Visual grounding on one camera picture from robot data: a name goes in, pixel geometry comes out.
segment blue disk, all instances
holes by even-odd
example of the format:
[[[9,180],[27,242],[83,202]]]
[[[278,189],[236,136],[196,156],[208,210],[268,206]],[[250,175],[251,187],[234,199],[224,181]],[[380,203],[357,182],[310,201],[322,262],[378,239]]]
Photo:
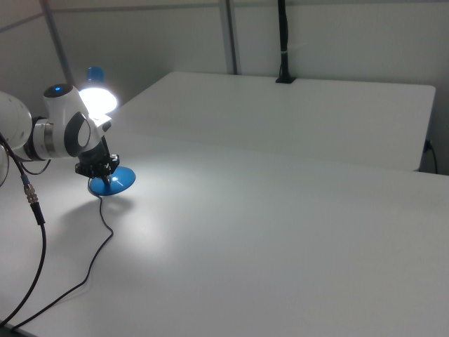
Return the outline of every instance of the blue disk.
[[[94,178],[91,180],[89,188],[95,195],[113,195],[123,192],[130,187],[135,181],[133,170],[127,167],[119,166],[111,175],[111,185],[105,185],[103,180]]]

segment bright light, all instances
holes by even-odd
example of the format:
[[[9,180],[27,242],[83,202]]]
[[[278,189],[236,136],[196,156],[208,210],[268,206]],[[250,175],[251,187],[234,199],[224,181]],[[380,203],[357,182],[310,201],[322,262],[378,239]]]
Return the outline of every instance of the bright light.
[[[107,114],[117,107],[117,99],[103,88],[86,88],[79,92],[89,113]]]

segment lamp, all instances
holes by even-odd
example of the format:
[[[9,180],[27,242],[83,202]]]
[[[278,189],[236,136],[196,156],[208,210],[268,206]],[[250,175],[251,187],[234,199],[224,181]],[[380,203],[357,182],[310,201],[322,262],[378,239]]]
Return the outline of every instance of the lamp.
[[[105,74],[101,67],[87,69],[87,88],[79,91],[79,95],[89,113],[107,114],[118,105],[116,97],[105,88]]]

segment cable connector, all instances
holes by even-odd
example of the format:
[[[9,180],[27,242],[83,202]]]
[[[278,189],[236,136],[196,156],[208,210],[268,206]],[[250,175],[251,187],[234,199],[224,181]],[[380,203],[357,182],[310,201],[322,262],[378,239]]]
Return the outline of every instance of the cable connector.
[[[39,198],[37,197],[36,190],[33,185],[29,182],[28,178],[23,178],[23,190],[25,195],[27,196],[27,200],[29,205],[31,206],[31,210],[33,210],[34,217],[36,218],[37,224],[43,225],[45,223],[45,219],[43,218],[41,205],[39,203]]]
[[[35,204],[39,201],[39,198],[37,197],[36,190],[34,189],[33,185],[31,184],[23,185],[23,190],[27,195],[27,199],[30,204]]]

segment white wall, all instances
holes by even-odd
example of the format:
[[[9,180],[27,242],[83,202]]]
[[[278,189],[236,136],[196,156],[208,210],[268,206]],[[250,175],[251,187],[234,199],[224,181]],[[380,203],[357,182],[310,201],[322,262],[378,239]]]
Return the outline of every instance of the white wall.
[[[47,115],[42,94],[65,82],[38,0],[2,0],[0,91],[19,98],[32,115]]]
[[[234,13],[241,73],[276,76],[276,1],[236,0]],[[449,174],[449,3],[294,5],[287,16],[289,44],[299,47],[289,53],[295,76],[435,86],[429,137],[440,171]],[[424,169],[432,172],[430,156]]]
[[[78,87],[92,65],[103,68],[121,103],[175,70],[228,73],[218,0],[52,1],[51,6]]]

